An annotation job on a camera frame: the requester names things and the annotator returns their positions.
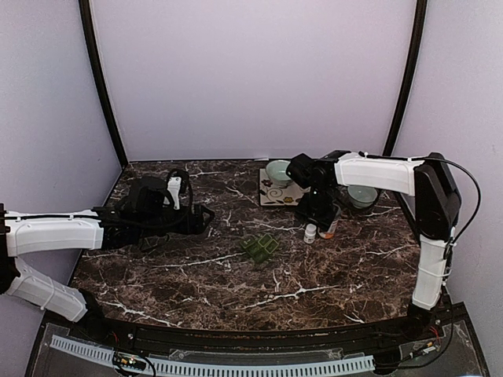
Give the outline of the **large grey-capped pill bottle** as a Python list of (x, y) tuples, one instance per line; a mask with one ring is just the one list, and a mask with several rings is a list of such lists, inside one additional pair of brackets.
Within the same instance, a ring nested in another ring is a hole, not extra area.
[(334, 220), (326, 231), (321, 231), (319, 229), (318, 235), (324, 240), (332, 239), (334, 237), (337, 225), (338, 221)]

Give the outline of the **small white pill bottle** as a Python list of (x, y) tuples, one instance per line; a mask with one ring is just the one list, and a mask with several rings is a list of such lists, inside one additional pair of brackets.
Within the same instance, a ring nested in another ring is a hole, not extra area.
[(315, 238), (317, 235), (317, 229), (318, 229), (318, 227), (314, 224), (306, 225), (304, 235), (303, 235), (303, 241), (305, 243), (312, 244), (315, 241)]

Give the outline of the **green weekly pill organizer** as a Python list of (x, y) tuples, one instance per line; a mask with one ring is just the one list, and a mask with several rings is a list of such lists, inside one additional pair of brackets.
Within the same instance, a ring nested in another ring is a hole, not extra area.
[(279, 243), (269, 233), (266, 233), (258, 237), (242, 239), (239, 245), (255, 263), (263, 263), (273, 255)]

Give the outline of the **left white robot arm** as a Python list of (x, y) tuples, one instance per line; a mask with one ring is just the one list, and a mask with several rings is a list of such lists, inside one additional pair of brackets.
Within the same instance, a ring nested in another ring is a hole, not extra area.
[(146, 214), (95, 207), (62, 214), (22, 214), (1, 211), (1, 293), (21, 298), (42, 310), (79, 323), (94, 342), (105, 342), (111, 326), (101, 318), (101, 307), (90, 293), (63, 285), (35, 270), (23, 255), (56, 250), (115, 250), (140, 240), (171, 233), (199, 235), (215, 213), (193, 204), (161, 207)]

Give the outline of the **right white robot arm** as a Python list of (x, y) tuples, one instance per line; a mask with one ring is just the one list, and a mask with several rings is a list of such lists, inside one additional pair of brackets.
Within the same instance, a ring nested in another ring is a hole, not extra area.
[(336, 150), (320, 159), (299, 154), (286, 174), (306, 189), (296, 213), (323, 232), (337, 217), (332, 190), (338, 186), (369, 187), (414, 198), (420, 260), (412, 303), (431, 310), (440, 299), (453, 248), (463, 233), (457, 227), (461, 194), (450, 172), (455, 165), (439, 153), (405, 158)]

